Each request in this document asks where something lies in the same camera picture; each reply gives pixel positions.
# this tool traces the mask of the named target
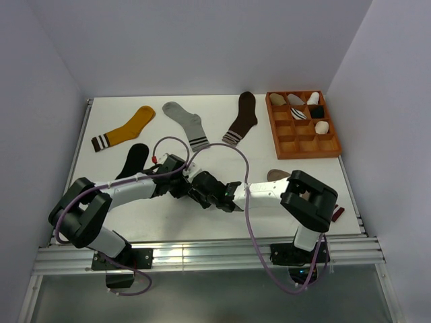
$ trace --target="black sock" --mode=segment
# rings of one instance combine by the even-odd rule
[[[149,153],[150,150],[148,149],[147,145],[144,145],[143,143],[134,144],[127,154],[127,159],[123,170],[115,179],[119,180],[121,178],[133,176],[141,172],[145,162],[147,161]]]

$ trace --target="folded sock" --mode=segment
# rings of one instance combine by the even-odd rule
[[[310,98],[307,101],[308,105],[316,105],[319,104],[319,93],[318,92],[313,92],[311,93]]]
[[[290,107],[290,113],[292,113],[292,116],[294,117],[294,119],[296,120],[304,120],[307,119],[306,115],[303,114],[301,111]]]
[[[222,141],[236,146],[248,133],[251,127],[257,124],[255,114],[256,98],[250,92],[244,92],[238,100],[238,116],[230,126]]]
[[[323,119],[325,117],[325,110],[323,106],[318,106],[317,108],[310,110],[311,118],[313,119]]]
[[[147,145],[143,143],[134,144],[127,154],[123,170],[115,179],[119,180],[142,172],[149,153],[150,150]]]
[[[316,123],[314,129],[316,133],[320,135],[326,135],[329,131],[329,123],[326,121],[319,121],[318,123]]]
[[[287,104],[287,102],[283,98],[283,96],[276,94],[276,93],[271,93],[269,95],[269,99],[271,100],[271,104],[273,106],[283,106],[284,104]]]
[[[166,116],[179,123],[184,129],[192,151],[198,151],[209,145],[200,116],[187,112],[176,102],[165,103],[162,109]]]
[[[289,100],[289,104],[291,106],[303,106],[303,105],[305,105],[305,102],[302,101],[298,96],[296,96],[294,94],[289,94],[288,100]]]
[[[104,133],[103,135],[93,137],[92,144],[94,151],[97,153],[98,151],[118,145],[126,140],[137,138],[142,129],[155,115],[156,113],[150,106],[140,107],[124,126]]]

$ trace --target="black and white striped sock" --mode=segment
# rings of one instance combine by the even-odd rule
[[[305,116],[305,114],[303,114],[301,111],[299,111],[299,110],[297,110],[295,108],[290,108],[290,112],[292,113],[292,116],[296,120],[305,120],[305,119],[307,119],[307,117]]]

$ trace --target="wooden compartment box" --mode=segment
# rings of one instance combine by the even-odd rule
[[[290,105],[288,100],[289,94],[295,94],[302,101],[307,102],[313,92],[319,93],[319,104],[305,104],[302,106]],[[273,106],[269,99],[271,93],[277,93],[283,96],[287,104],[283,106]],[[266,103],[278,159],[326,158],[338,157],[341,154],[341,145],[322,92],[268,92]],[[322,106],[325,111],[324,117],[320,119],[311,118],[310,112],[319,106]],[[290,112],[291,107],[304,113],[307,119],[295,120]],[[314,128],[319,121],[326,121],[329,123],[329,131],[326,135],[316,134]]]

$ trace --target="purple cable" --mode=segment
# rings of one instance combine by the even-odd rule
[[[129,183],[132,183],[132,182],[136,182],[137,180],[145,180],[146,178],[159,178],[159,177],[169,176],[169,175],[172,175],[172,174],[175,174],[175,173],[177,173],[177,172],[182,171],[182,170],[186,167],[187,162],[189,161],[189,158],[190,158],[190,151],[189,151],[189,147],[187,147],[187,144],[186,144],[184,141],[182,141],[181,139],[176,138],[176,137],[171,137],[171,136],[161,138],[161,139],[160,139],[160,140],[159,140],[159,141],[154,145],[154,148],[153,148],[153,156],[155,156],[155,155],[156,155],[156,148],[157,148],[157,146],[158,146],[162,141],[167,140],[167,139],[174,139],[174,140],[179,141],[180,143],[182,143],[182,144],[184,145],[184,147],[185,147],[185,149],[186,149],[187,157],[186,157],[185,163],[184,163],[180,168],[178,168],[178,169],[174,170],[173,172],[169,172],[169,173],[165,173],[165,174],[158,174],[158,175],[145,175],[145,176],[138,177],[138,179],[136,179],[136,178],[129,178],[129,179],[120,180],[120,181],[115,182],[114,184],[112,184],[112,185],[111,185],[111,187],[116,187],[116,186],[120,186],[120,185],[129,184]],[[70,209],[71,209],[71,208],[72,208],[76,203],[80,202],[80,200],[81,200],[84,196],[86,196],[87,194],[90,194],[91,192],[94,192],[95,190],[104,190],[105,188],[108,188],[108,185],[107,185],[107,184],[92,187],[92,188],[90,188],[90,189],[88,189],[88,190],[86,190],[86,191],[82,192],[81,194],[79,194],[77,197],[75,197],[75,198],[74,198],[74,199],[73,199],[73,200],[72,200],[72,201],[71,201],[71,202],[66,206],[66,208],[64,209],[64,211],[61,213],[61,215],[60,215],[60,217],[59,217],[59,219],[58,219],[58,221],[57,221],[57,224],[56,224],[56,226],[55,226],[55,239],[56,239],[60,244],[67,244],[67,243],[68,243],[68,241],[62,240],[62,239],[60,238],[60,227],[61,227],[61,224],[62,224],[62,222],[63,222],[63,220],[64,220],[64,218],[65,218],[66,214],[70,211]],[[113,259],[111,259],[111,258],[110,258],[110,257],[108,257],[107,255],[103,254],[102,252],[99,252],[99,254],[100,254],[100,255],[101,255],[101,256],[102,256],[106,261],[108,261],[109,263],[111,263],[112,265],[114,265],[114,266],[116,266],[116,267],[118,267],[118,268],[122,268],[122,269],[127,269],[127,270],[129,270],[129,271],[133,271],[135,274],[141,275],[141,276],[145,277],[146,279],[148,279],[148,286],[147,286],[145,289],[142,289],[141,291],[137,291],[137,292],[135,292],[135,293],[123,293],[123,292],[119,292],[119,291],[115,291],[115,290],[111,289],[111,290],[110,290],[111,292],[113,292],[113,293],[115,293],[115,294],[117,294],[117,295],[121,295],[121,296],[136,296],[136,295],[141,295],[141,294],[145,293],[146,291],[148,291],[148,290],[150,289],[150,287],[151,287],[151,285],[152,285],[153,281],[152,281],[151,277],[150,277],[148,274],[145,274],[143,271],[139,271],[139,270],[137,270],[137,269],[134,269],[134,268],[131,268],[131,267],[128,267],[128,266],[123,266],[123,265],[121,265],[121,264],[119,264],[119,263],[115,262]]]
[[[144,176],[141,176],[141,177],[138,177],[138,179],[136,179],[136,178],[128,178],[128,179],[124,179],[124,180],[120,180],[120,181],[118,181],[118,182],[115,182],[115,183],[112,183],[112,185],[111,185],[111,187],[117,187],[117,186],[120,186],[120,185],[125,185],[125,184],[129,184],[129,183],[133,183],[133,182],[136,182],[137,180],[145,180],[145,179],[147,179],[147,178],[159,178],[159,177],[164,177],[164,176],[168,176],[168,175],[173,175],[173,174],[175,174],[175,173],[178,173],[178,172],[180,172],[181,170],[183,170],[185,167],[186,167],[186,165],[187,165],[187,162],[189,161],[189,158],[190,158],[190,151],[189,151],[189,147],[187,147],[187,145],[186,145],[186,143],[184,142],[184,141],[182,141],[181,139],[179,139],[179,138],[176,138],[176,137],[164,137],[164,138],[161,138],[155,145],[154,145],[154,148],[153,148],[153,156],[155,156],[156,155],[156,149],[157,149],[157,146],[162,142],[162,141],[165,141],[165,140],[167,140],[167,139],[174,139],[174,140],[177,140],[177,141],[179,141],[180,143],[182,143],[183,145],[184,145],[184,147],[186,148],[186,151],[187,151],[187,157],[186,157],[186,161],[185,161],[185,163],[184,163],[184,165],[182,165],[180,168],[178,168],[178,169],[176,169],[176,170],[174,170],[173,172],[169,172],[169,173],[165,173],[165,174],[158,174],[158,175],[144,175]],[[84,192],[82,192],[81,194],[79,194],[77,197],[75,197],[67,206],[66,206],[66,208],[64,209],[64,211],[61,213],[61,215],[60,215],[60,217],[59,217],[59,220],[57,221],[57,224],[55,225],[55,239],[60,243],[60,244],[67,244],[67,243],[69,243],[68,241],[66,241],[66,240],[62,240],[61,238],[60,238],[60,227],[61,227],[61,224],[62,224],[62,222],[63,222],[63,220],[64,220],[64,218],[65,218],[65,216],[66,216],[66,214],[70,211],[70,209],[76,204],[76,203],[78,203],[84,196],[86,196],[87,194],[90,194],[91,192],[94,192],[95,190],[104,190],[105,188],[108,188],[108,185],[107,184],[103,184],[103,185],[99,185],[99,186],[95,186],[95,187],[92,187],[92,188],[89,188],[88,190],[86,190],[86,191],[84,191]]]
[[[153,280],[151,279],[151,277],[148,274],[145,274],[143,271],[139,271],[137,269],[128,267],[128,266],[123,266],[122,264],[119,264],[117,262],[115,262],[113,259],[109,258],[107,255],[99,252],[99,254],[102,256],[103,259],[105,259],[107,262],[111,263],[112,265],[116,266],[117,268],[122,268],[122,269],[127,269],[128,271],[133,271],[135,274],[144,276],[146,279],[148,279],[148,286],[144,289],[142,289],[141,291],[137,291],[135,293],[123,293],[121,291],[116,291],[114,289],[109,289],[109,291],[111,291],[114,294],[120,295],[120,296],[138,296],[141,294],[144,294],[146,291],[148,291],[153,283]]]
[[[120,186],[120,185],[124,185],[124,184],[128,184],[128,183],[132,183],[132,182],[135,182],[136,180],[144,180],[144,179],[147,179],[147,178],[159,178],[159,177],[163,177],[163,176],[167,176],[167,175],[175,174],[175,173],[180,172],[181,170],[183,170],[185,167],[189,167],[189,166],[191,165],[192,161],[196,158],[196,156],[197,156],[201,151],[203,151],[203,150],[207,149],[208,147],[211,147],[211,146],[225,146],[225,147],[229,147],[229,148],[231,148],[231,149],[235,150],[237,153],[239,153],[239,154],[241,155],[241,157],[243,158],[243,160],[244,160],[244,162],[245,162],[245,165],[246,165],[246,172],[245,172],[245,176],[244,176],[244,184],[246,185],[245,219],[246,219],[246,223],[247,223],[247,229],[248,229],[248,233],[250,234],[251,242],[252,242],[253,247],[254,247],[254,249],[255,249],[255,251],[256,251],[256,253],[257,253],[257,256],[259,257],[259,260],[261,261],[261,264],[262,264],[263,268],[265,269],[266,273],[268,274],[269,278],[271,278],[271,279],[272,279],[272,281],[273,281],[273,282],[274,282],[274,283],[275,283],[275,284],[276,284],[276,285],[277,285],[277,286],[278,286],[282,291],[284,291],[285,293],[288,293],[288,294],[293,294],[293,295],[296,295],[296,294],[302,293],[302,292],[307,288],[307,286],[312,285],[312,284],[316,283],[316,282],[319,280],[319,278],[320,278],[322,275],[319,275],[319,276],[317,277],[317,279],[316,279],[316,281],[315,281],[314,283],[309,284],[309,282],[310,282],[310,280],[311,280],[311,277],[312,277],[312,271],[313,271],[314,267],[316,266],[317,255],[318,255],[318,253],[319,253],[319,249],[320,249],[320,246],[321,246],[322,236],[323,236],[323,238],[325,239],[325,242],[327,243],[327,239],[326,239],[326,236],[325,236],[324,234],[321,234],[321,235],[319,236],[319,241],[318,241],[318,243],[317,243],[316,250],[314,251],[314,255],[313,255],[313,258],[312,258],[312,262],[311,262],[311,264],[310,264],[310,272],[308,273],[308,276],[307,276],[307,278],[306,278],[306,280],[305,280],[304,284],[303,284],[303,285],[301,286],[301,288],[299,288],[298,290],[291,291],[291,290],[289,290],[288,288],[286,288],[282,283],[280,283],[280,282],[278,281],[278,279],[273,275],[273,273],[271,272],[271,270],[270,270],[270,269],[269,269],[269,267],[267,266],[267,264],[266,264],[266,262],[265,262],[265,259],[263,258],[263,255],[261,254],[261,251],[260,251],[259,246],[258,246],[258,244],[257,244],[257,241],[256,241],[256,238],[255,238],[255,235],[253,234],[253,229],[251,228],[250,215],[249,215],[249,213],[248,213],[248,208],[249,208],[249,205],[250,205],[250,189],[249,189],[249,187],[248,187],[248,173],[250,172],[250,164],[248,163],[248,159],[247,159],[247,158],[246,158],[246,156],[243,154],[243,152],[241,152],[238,148],[233,147],[233,146],[228,145],[228,144],[225,144],[225,143],[210,143],[208,146],[205,146],[205,147],[201,148],[200,150],[198,150],[198,151],[197,151],[197,152],[192,156],[192,158],[191,158],[191,159],[190,159],[190,161],[189,161],[189,158],[190,158],[190,151],[189,151],[189,148],[187,147],[186,143],[185,143],[184,141],[182,141],[181,139],[179,139],[179,138],[169,136],[169,137],[164,137],[164,138],[160,139],[160,140],[155,144],[154,149],[153,149],[153,156],[155,156],[155,155],[156,155],[156,148],[157,148],[157,146],[158,146],[162,141],[164,141],[164,140],[166,140],[166,139],[174,139],[174,140],[177,140],[177,141],[179,141],[180,143],[182,143],[182,144],[185,146],[185,148],[186,148],[186,150],[187,150],[187,158],[186,158],[186,161],[185,161],[184,165],[182,165],[182,166],[181,166],[180,168],[178,168],[177,170],[175,170],[175,171],[173,171],[173,172],[166,173],[166,174],[147,175],[147,176],[139,177],[138,179],[130,178],[130,179],[126,179],[126,180],[121,180],[121,181],[118,181],[118,182],[116,182],[116,183],[112,184],[112,185],[111,185],[111,187],[115,187],[115,186]],[[64,210],[64,211],[63,211],[63,213],[60,215],[59,220],[57,221],[57,224],[56,224],[56,226],[55,226],[55,238],[57,239],[57,241],[58,241],[59,243],[61,243],[61,244],[66,244],[66,243],[68,243],[68,241],[64,241],[64,240],[62,240],[62,239],[60,238],[60,227],[61,227],[61,223],[62,223],[62,222],[63,222],[63,220],[64,220],[64,217],[65,217],[65,216],[66,216],[66,214],[69,212],[70,208],[72,208],[72,206],[74,206],[77,202],[79,202],[79,201],[80,201],[84,196],[86,196],[87,194],[90,194],[91,192],[94,192],[95,190],[103,190],[103,189],[105,189],[105,188],[108,188],[108,185],[107,185],[107,184],[100,185],[100,186],[95,186],[95,187],[93,187],[93,188],[90,188],[90,189],[86,190],[85,192],[82,192],[81,194],[79,194],[77,197],[75,197],[75,198],[74,198],[74,199],[73,199],[73,200],[72,200],[72,201],[71,201],[71,202],[66,206],[65,210]],[[327,264],[328,264],[328,261],[329,261],[329,250],[328,250],[328,245],[327,245],[327,244],[326,244],[326,251],[327,251],[327,255],[326,255],[326,262],[325,262],[325,266],[323,267],[323,272],[322,272],[322,274],[325,272],[325,269],[327,268]],[[150,287],[151,287],[151,285],[152,285],[152,280],[151,280],[151,277],[150,277],[149,275],[147,275],[147,274],[145,274],[144,272],[139,271],[139,270],[137,270],[137,269],[134,269],[134,268],[131,268],[131,267],[128,267],[128,266],[123,266],[123,265],[121,265],[121,264],[119,264],[119,263],[115,262],[113,259],[109,258],[107,255],[105,255],[105,254],[103,254],[103,253],[100,253],[100,254],[102,255],[102,257],[103,257],[106,261],[110,262],[110,263],[111,263],[111,264],[113,264],[114,266],[116,266],[116,267],[118,267],[118,268],[123,268],[123,269],[127,269],[127,270],[130,270],[130,271],[133,271],[134,273],[137,273],[138,275],[142,275],[142,276],[144,276],[144,277],[145,277],[145,278],[147,278],[147,279],[148,279],[148,281],[149,281],[148,286],[147,286],[145,289],[143,289],[142,291],[138,291],[138,292],[136,292],[136,293],[122,293],[122,292],[118,292],[118,291],[114,291],[114,290],[111,290],[111,292],[116,293],[117,295],[122,295],[122,296],[136,296],[136,295],[141,295],[142,293],[145,293],[146,291],[148,291],[148,290],[150,289]]]
[[[248,229],[248,234],[250,235],[250,239],[251,242],[253,244],[253,247],[255,248],[255,251],[257,253],[257,256],[259,257],[259,260],[261,261],[261,264],[263,266],[263,268],[265,269],[265,271],[267,272],[269,278],[272,279],[272,281],[285,293],[287,294],[291,294],[291,295],[297,295],[299,293],[302,293],[308,286],[308,283],[311,280],[312,277],[312,271],[314,269],[314,267],[316,266],[316,261],[317,261],[317,255],[319,253],[320,247],[321,247],[321,242],[322,242],[322,236],[324,237],[325,241],[326,241],[326,236],[324,234],[321,234],[319,236],[319,241],[317,242],[317,246],[316,246],[316,250],[314,251],[314,255],[310,264],[310,272],[307,275],[307,278],[304,282],[304,284],[301,286],[301,288],[292,291],[290,289],[288,289],[286,286],[284,286],[275,276],[274,274],[271,272],[271,269],[269,269],[268,265],[265,262],[265,259],[263,258],[263,255],[259,249],[259,246],[257,244],[255,235],[253,233],[253,229],[251,228],[251,223],[250,223],[250,215],[249,215],[249,206],[250,206],[250,188],[248,187],[248,173],[250,171],[250,164],[248,162],[247,157],[243,154],[243,152],[241,152],[241,150],[239,150],[238,148],[225,144],[225,143],[210,143],[208,146],[205,146],[205,148],[211,147],[211,146],[225,146],[225,147],[229,147],[233,150],[235,150],[237,153],[239,153],[241,155],[241,157],[243,158],[244,162],[245,162],[245,166],[246,166],[246,171],[245,171],[245,176],[244,176],[244,184],[246,185],[246,198],[245,198],[245,220],[247,223],[247,229]],[[200,149],[198,151],[196,151],[196,153],[192,156],[192,158],[190,159],[190,162],[188,164],[187,167],[190,166],[190,164],[192,163],[192,161],[196,158],[197,154],[200,153],[201,151],[203,151],[205,148]],[[323,272],[325,271],[327,264],[328,264],[328,260],[329,260],[329,251],[328,251],[328,247],[326,248],[327,250],[327,255],[326,255],[326,261],[325,261],[325,266],[323,267]]]

